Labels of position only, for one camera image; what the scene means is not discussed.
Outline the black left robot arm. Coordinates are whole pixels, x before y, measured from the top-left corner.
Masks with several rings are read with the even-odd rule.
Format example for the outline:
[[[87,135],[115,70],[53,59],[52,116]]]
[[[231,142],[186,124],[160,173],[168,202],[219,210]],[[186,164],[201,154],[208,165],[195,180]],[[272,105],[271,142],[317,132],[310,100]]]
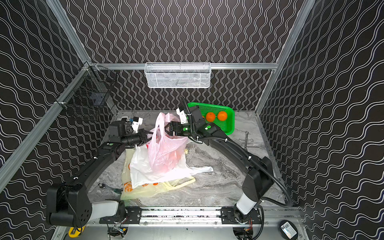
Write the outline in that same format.
[[[112,217],[125,210],[118,201],[104,201],[92,204],[88,192],[94,182],[116,161],[128,147],[147,143],[149,131],[140,129],[143,119],[123,118],[109,125],[109,141],[101,144],[94,158],[81,167],[71,178],[61,184],[53,184],[47,190],[46,221],[52,226],[80,229],[95,219]]]

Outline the pink plastic bag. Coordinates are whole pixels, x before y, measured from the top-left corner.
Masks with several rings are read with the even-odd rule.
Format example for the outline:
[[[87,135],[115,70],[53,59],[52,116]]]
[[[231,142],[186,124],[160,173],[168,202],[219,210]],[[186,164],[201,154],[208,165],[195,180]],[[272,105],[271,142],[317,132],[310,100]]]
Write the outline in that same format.
[[[156,119],[152,139],[148,146],[150,166],[155,173],[162,174],[171,171],[182,158],[189,142],[187,137],[170,136],[166,133],[166,125],[173,120],[176,121],[177,118],[170,113],[159,113]]]

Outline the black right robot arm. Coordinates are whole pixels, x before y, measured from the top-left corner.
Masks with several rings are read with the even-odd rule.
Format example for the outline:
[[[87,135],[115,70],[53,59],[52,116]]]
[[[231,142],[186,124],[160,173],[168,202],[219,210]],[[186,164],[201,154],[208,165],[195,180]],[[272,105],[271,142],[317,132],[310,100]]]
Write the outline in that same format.
[[[260,158],[245,150],[216,124],[203,118],[200,107],[189,107],[187,100],[181,96],[179,111],[186,114],[186,123],[171,122],[166,125],[170,136],[187,137],[196,144],[205,144],[223,154],[245,176],[242,185],[243,194],[234,206],[234,216],[237,222],[249,220],[251,211],[262,202],[268,201],[283,208],[293,206],[293,200],[288,190],[274,176],[272,161]],[[276,184],[284,193],[287,202],[281,203],[264,194]]]

